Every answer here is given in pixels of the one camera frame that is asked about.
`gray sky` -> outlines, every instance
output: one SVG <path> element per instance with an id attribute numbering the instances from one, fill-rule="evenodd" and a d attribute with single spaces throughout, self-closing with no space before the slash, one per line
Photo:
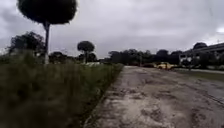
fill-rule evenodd
<path id="1" fill-rule="evenodd" d="M 156 52 L 186 50 L 198 41 L 215 44 L 224 41 L 223 12 L 223 0 L 79 0 L 71 23 L 52 27 L 50 49 L 78 55 L 77 43 L 89 40 L 101 58 L 112 50 Z M 44 35 L 41 25 L 19 13 L 16 0 L 1 0 L 0 48 L 26 31 Z"/>

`yellow car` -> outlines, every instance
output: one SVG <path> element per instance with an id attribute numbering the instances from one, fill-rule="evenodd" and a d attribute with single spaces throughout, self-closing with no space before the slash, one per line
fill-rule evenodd
<path id="1" fill-rule="evenodd" d="M 156 68 L 159 69 L 172 69 L 174 68 L 176 65 L 170 64 L 168 62 L 161 62 L 160 64 L 156 65 Z"/>

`tall grass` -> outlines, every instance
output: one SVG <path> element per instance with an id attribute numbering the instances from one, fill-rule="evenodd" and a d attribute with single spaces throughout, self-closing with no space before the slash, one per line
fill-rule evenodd
<path id="1" fill-rule="evenodd" d="M 0 60 L 0 126 L 6 128 L 82 127 L 122 68 L 43 66 L 30 55 Z"/>

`sky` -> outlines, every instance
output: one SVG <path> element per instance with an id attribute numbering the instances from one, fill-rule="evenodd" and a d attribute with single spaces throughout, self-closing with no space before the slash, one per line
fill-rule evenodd
<path id="1" fill-rule="evenodd" d="M 223 0 L 79 0 L 70 24 L 55 25 L 50 51 L 77 56 L 80 41 L 95 44 L 99 58 L 125 49 L 187 50 L 196 42 L 224 42 Z M 44 36 L 42 25 L 22 16 L 16 0 L 1 0 L 0 49 L 13 36 L 34 31 Z"/>

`dirt road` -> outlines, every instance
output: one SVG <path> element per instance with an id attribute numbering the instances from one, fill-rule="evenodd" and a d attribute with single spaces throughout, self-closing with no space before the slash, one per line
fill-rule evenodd
<path id="1" fill-rule="evenodd" d="M 86 128 L 224 128 L 224 83 L 125 67 Z"/>

